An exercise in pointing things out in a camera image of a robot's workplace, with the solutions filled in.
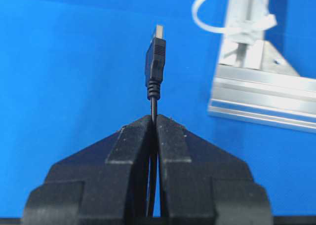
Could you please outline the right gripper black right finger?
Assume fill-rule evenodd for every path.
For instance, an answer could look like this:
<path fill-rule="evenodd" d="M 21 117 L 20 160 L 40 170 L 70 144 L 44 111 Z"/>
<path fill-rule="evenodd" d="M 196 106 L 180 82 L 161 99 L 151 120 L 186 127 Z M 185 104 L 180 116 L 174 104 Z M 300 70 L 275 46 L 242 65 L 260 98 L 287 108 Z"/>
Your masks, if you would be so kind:
<path fill-rule="evenodd" d="M 157 117 L 160 210 L 170 225 L 271 225 L 266 190 L 246 162 Z"/>

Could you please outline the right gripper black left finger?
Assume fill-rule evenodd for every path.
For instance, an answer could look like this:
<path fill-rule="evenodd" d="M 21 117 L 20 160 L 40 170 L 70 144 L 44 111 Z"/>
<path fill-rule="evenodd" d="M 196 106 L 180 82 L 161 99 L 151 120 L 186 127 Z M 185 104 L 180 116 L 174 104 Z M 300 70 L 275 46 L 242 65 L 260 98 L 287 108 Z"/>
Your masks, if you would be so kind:
<path fill-rule="evenodd" d="M 122 225 L 147 213 L 152 119 L 146 115 L 53 164 L 34 189 L 25 225 Z"/>

